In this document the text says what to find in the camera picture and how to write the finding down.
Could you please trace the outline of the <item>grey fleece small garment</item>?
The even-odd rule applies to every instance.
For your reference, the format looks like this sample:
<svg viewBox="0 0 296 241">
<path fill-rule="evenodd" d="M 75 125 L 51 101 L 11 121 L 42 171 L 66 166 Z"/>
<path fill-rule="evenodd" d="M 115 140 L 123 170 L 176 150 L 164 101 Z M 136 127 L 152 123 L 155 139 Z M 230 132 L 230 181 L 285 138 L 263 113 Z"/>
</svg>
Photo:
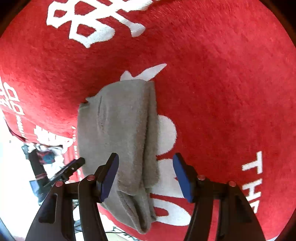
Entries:
<svg viewBox="0 0 296 241">
<path fill-rule="evenodd" d="M 77 137 L 84 175 L 118 154 L 119 168 L 102 206 L 119 222 L 147 233 L 156 220 L 150 193 L 159 181 L 154 83 L 114 82 L 89 97 L 78 109 Z"/>
</svg>

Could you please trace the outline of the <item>red blanket with white print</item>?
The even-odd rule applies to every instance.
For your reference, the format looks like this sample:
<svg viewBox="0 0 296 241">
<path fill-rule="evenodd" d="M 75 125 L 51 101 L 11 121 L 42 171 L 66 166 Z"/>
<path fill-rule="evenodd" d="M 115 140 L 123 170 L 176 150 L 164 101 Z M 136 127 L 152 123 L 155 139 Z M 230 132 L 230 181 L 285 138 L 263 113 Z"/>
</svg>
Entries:
<svg viewBox="0 0 296 241">
<path fill-rule="evenodd" d="M 29 1 L 1 35 L 1 109 L 30 142 L 78 153 L 78 109 L 114 82 L 152 81 L 156 220 L 142 240 L 181 240 L 193 212 L 173 172 L 243 190 L 267 240 L 295 209 L 295 46 L 260 1 Z"/>
</svg>

